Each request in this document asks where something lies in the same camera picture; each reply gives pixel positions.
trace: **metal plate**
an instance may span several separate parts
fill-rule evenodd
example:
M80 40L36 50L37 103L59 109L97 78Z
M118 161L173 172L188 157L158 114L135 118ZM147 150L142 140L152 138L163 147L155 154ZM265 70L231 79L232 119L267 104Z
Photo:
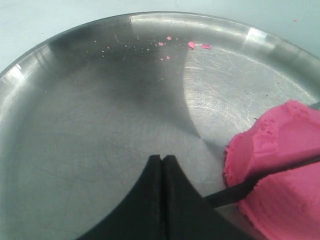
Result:
M0 237L78 237L151 154L176 155L203 196L219 191L232 136L288 99L316 102L319 79L304 50L210 16L121 15L55 36L0 76ZM220 211L262 239L234 206Z

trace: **pink crumb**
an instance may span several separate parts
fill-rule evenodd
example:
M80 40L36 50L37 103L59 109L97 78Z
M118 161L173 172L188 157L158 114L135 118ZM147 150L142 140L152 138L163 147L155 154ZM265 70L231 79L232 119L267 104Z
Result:
M196 44L193 41L188 42L189 47L193 50Z
M209 44L201 44L201 48L211 50L211 46Z

